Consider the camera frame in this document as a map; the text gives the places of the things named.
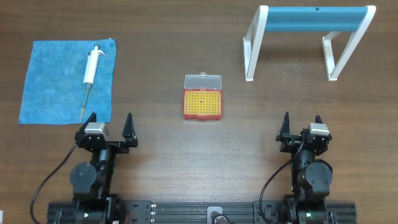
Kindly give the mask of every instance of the white frame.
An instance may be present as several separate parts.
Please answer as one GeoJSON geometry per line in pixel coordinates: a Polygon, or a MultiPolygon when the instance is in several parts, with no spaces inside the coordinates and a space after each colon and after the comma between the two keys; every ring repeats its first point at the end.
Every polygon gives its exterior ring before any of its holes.
{"type": "MultiPolygon", "coordinates": [[[[336,81],[338,75],[346,65],[349,57],[353,53],[355,47],[358,45],[366,29],[370,25],[374,13],[376,12],[375,6],[367,6],[368,11],[358,27],[358,30],[351,33],[351,37],[344,49],[343,54],[337,64],[333,58],[333,51],[331,48],[331,40],[336,37],[340,32],[332,31],[328,35],[322,37],[323,52],[325,53],[326,70],[328,72],[329,81],[336,81]]],[[[259,6],[253,20],[250,23],[248,32],[243,37],[243,51],[244,51],[244,72],[247,82],[253,81],[254,70],[256,69],[257,59],[259,56],[262,36],[266,31],[268,17],[268,6],[259,6]]]]}

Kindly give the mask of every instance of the pipette tip box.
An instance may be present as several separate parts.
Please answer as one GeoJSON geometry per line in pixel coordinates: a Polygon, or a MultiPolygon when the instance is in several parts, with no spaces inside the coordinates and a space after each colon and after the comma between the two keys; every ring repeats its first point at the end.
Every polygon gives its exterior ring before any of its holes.
{"type": "Polygon", "coordinates": [[[185,75],[184,119],[221,119],[223,92],[221,75],[185,75]]]}

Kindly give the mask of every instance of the blue pad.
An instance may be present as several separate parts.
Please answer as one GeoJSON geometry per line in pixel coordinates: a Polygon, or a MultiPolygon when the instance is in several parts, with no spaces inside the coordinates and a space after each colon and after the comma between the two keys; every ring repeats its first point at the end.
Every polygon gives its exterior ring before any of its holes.
{"type": "Polygon", "coordinates": [[[115,40],[45,40],[33,42],[20,124],[80,123],[86,90],[83,79],[94,45],[98,45],[105,56],[99,56],[94,85],[81,122],[84,123],[92,112],[97,114],[97,122],[111,120],[115,40]]]}

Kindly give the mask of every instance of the white and blue rack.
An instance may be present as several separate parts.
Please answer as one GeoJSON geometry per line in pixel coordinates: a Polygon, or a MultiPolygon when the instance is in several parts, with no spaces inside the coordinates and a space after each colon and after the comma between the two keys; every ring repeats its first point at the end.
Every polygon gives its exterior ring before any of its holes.
{"type": "Polygon", "coordinates": [[[336,81],[358,42],[372,21],[375,6],[364,7],[268,7],[260,6],[243,37],[244,69],[247,82],[254,70],[265,32],[330,32],[322,38],[329,81],[336,81]],[[331,40],[340,32],[351,37],[335,65],[331,40]]]}

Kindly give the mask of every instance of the table surface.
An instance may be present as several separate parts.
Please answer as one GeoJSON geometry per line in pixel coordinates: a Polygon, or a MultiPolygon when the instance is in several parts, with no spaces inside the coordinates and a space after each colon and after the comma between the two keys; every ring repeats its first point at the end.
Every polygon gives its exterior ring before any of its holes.
{"type": "MultiPolygon", "coordinates": [[[[41,181],[65,157],[79,125],[20,125],[33,40],[113,38],[113,112],[120,140],[128,112],[139,147],[118,155],[111,191],[126,200],[252,202],[289,159],[275,142],[284,113],[298,134],[321,115],[333,135],[321,155],[334,169],[329,200],[356,203],[359,223],[392,223],[398,206],[398,1],[4,1],[0,0],[0,210],[6,223],[31,223],[41,181]],[[365,6],[376,15],[337,82],[328,82],[324,33],[265,34],[254,76],[244,81],[243,42],[260,4],[365,6]],[[221,121],[185,121],[185,74],[222,75],[221,121]]],[[[341,55],[349,34],[333,41],[341,55]]],[[[69,173],[88,162],[77,149],[47,182],[36,204],[72,199],[69,173]]],[[[283,170],[264,198],[290,192],[283,170]]]]}

